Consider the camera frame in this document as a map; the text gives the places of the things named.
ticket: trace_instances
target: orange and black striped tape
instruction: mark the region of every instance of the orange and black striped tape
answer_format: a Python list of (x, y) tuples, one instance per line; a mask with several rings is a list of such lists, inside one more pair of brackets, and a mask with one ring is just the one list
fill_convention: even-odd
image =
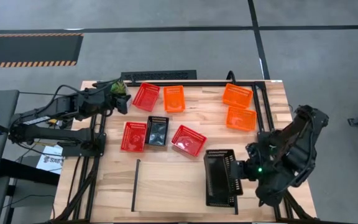
[(84, 34), (0, 34), (0, 37), (59, 37), (59, 36), (75, 36)]
[(48, 66), (74, 66), (77, 61), (56, 61), (56, 62), (0, 62), (0, 68), (14, 67), (48, 67)]

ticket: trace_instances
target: black mesh basket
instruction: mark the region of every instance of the black mesh basket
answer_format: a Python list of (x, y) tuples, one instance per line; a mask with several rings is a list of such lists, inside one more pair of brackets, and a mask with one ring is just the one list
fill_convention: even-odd
[(169, 118), (149, 116), (145, 143), (153, 146), (164, 146), (167, 141)]
[(237, 195), (242, 195), (240, 179), (232, 179), (230, 163), (235, 161), (232, 149), (207, 150), (204, 156), (206, 171), (206, 205), (235, 207)]

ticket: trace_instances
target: green object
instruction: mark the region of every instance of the green object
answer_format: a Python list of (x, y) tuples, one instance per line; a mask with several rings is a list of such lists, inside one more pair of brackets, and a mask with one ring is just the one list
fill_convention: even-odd
[(124, 82), (119, 80), (118, 82), (112, 84), (110, 92), (119, 95), (126, 94), (126, 86)]

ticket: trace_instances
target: black floor mat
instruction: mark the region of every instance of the black floor mat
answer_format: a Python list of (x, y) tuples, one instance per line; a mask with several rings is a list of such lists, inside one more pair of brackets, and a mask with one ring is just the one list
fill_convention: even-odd
[(0, 67), (76, 65), (83, 34), (1, 34)]
[(196, 70), (121, 72), (123, 80), (196, 80)]

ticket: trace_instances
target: wooden tabletop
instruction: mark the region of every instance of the wooden tabletop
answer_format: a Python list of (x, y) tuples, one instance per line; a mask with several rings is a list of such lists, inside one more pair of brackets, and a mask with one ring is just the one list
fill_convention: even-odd
[[(268, 100), (272, 111), (275, 128), (284, 128), (291, 123), (292, 118), (288, 107), (287, 97), (281, 81), (265, 81)], [(84, 81), (82, 88), (91, 88), (94, 81)], [(138, 87), (129, 87), (132, 96), (135, 96)], [(237, 160), (248, 158), (245, 146), (256, 141), (257, 130), (244, 132), (228, 129), (225, 125), (227, 106), (222, 104), (222, 86), (186, 86), (186, 110), (182, 113), (167, 114), (163, 108), (163, 96), (155, 104), (153, 112), (146, 112), (131, 106), (126, 115), (114, 111), (106, 121), (105, 132), (108, 140), (104, 156), (100, 159), (98, 179), (94, 195), (91, 222), (268, 222), (274, 221), (273, 208), (263, 205), (258, 207), (258, 198), (255, 196), (257, 182), (242, 180), (244, 194), (238, 196), (239, 214), (205, 214), (205, 213), (173, 213), (173, 212), (131, 212), (132, 194), (135, 180), (136, 160), (142, 162), (202, 162), (206, 149), (233, 149)], [(259, 101), (265, 129), (268, 130), (262, 93), (259, 92)], [(170, 119), (168, 128), (167, 147), (155, 148), (145, 145), (143, 153), (120, 151), (124, 125), (127, 121), (147, 122), (148, 116), (165, 116)], [(203, 134), (208, 138), (204, 149), (196, 158), (191, 158), (173, 149), (170, 140), (178, 127), (183, 124)], [(82, 122), (75, 121), (73, 129), (87, 128), (90, 119)], [(65, 160), (55, 197), (55, 211), (60, 214), (67, 204), (71, 178), (77, 158)], [(73, 194), (78, 187), (80, 171), (76, 173)], [(315, 217), (313, 199), (307, 181), (298, 188), (291, 188), (290, 192), (297, 202), (311, 216)], [(86, 198), (84, 194), (81, 204), (80, 217), (84, 217)]]

